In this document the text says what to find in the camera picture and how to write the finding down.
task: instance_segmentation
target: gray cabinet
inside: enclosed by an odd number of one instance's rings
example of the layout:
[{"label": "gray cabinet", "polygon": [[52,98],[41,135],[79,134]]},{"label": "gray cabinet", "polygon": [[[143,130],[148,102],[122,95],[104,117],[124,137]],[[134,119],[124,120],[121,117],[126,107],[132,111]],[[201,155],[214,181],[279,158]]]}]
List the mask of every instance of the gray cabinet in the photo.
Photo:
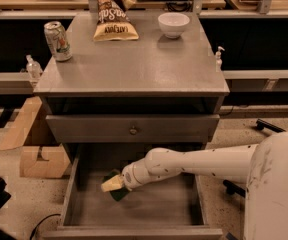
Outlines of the gray cabinet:
[{"label": "gray cabinet", "polygon": [[148,184],[120,202],[100,190],[103,176],[153,147],[203,147],[229,93],[197,16],[170,40],[159,14],[130,12],[140,39],[120,42],[93,42],[97,15],[77,15],[67,31],[73,57],[51,59],[35,88],[56,140],[74,150],[61,223],[45,239],[221,236],[207,225],[198,177]]}]

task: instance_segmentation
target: concrete floor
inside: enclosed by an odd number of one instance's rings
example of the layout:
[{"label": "concrete floor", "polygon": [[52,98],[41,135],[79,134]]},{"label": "concrete floor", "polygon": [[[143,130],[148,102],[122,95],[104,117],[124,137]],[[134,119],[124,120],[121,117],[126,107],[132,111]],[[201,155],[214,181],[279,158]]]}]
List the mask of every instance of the concrete floor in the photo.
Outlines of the concrete floor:
[{"label": "concrete floor", "polygon": [[[220,148],[260,143],[274,134],[268,129],[254,129],[261,118],[288,131],[288,106],[223,107],[215,136],[207,148]],[[0,129],[0,142],[12,122]],[[27,240],[39,221],[51,214],[61,213],[68,177],[62,179],[30,179],[19,177],[21,148],[0,151],[0,176],[7,182],[11,199],[0,210],[0,229],[18,240]],[[242,240],[244,200],[238,195],[228,196],[222,180],[200,177],[209,225],[222,228]],[[59,216],[41,224],[35,239],[42,239],[45,231],[56,230]]]}]

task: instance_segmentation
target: drawer front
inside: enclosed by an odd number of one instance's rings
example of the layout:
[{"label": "drawer front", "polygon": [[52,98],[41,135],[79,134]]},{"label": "drawer front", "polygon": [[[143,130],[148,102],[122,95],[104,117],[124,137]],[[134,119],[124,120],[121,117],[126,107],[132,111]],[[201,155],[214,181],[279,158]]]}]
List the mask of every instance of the drawer front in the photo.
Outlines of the drawer front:
[{"label": "drawer front", "polygon": [[51,231],[43,235],[45,240],[219,240],[223,235],[221,229],[192,227],[173,227],[160,230],[114,230],[114,229],[85,229],[70,228]]},{"label": "drawer front", "polygon": [[46,117],[63,143],[198,142],[214,135],[218,115],[70,115]]}]

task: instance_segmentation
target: drawer panel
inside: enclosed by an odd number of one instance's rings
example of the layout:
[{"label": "drawer panel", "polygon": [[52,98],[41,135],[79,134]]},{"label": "drawer panel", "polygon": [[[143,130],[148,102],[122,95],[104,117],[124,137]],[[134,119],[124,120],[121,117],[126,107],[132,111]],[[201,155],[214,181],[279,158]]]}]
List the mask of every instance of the drawer panel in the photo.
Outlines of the drawer panel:
[{"label": "drawer panel", "polygon": [[87,142],[198,142],[210,141],[218,115],[49,115],[56,140]]}]

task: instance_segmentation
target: white bowl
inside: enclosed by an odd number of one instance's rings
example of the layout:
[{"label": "white bowl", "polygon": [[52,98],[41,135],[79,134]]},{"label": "white bowl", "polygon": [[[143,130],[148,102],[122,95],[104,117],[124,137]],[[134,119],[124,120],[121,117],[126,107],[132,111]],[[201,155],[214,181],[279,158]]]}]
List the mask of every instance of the white bowl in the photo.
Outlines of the white bowl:
[{"label": "white bowl", "polygon": [[190,18],[179,12],[167,12],[158,17],[162,32],[168,38],[178,38],[190,23]]}]

